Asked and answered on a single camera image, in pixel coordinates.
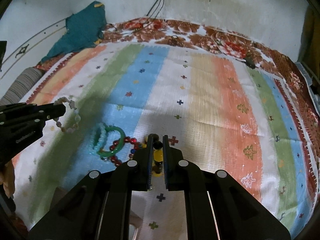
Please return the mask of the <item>person left hand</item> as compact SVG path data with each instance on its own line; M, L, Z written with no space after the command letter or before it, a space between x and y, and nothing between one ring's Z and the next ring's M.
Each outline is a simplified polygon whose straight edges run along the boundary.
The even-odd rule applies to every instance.
M12 197L15 193L15 170L12 161L1 167L1 185L7 197Z

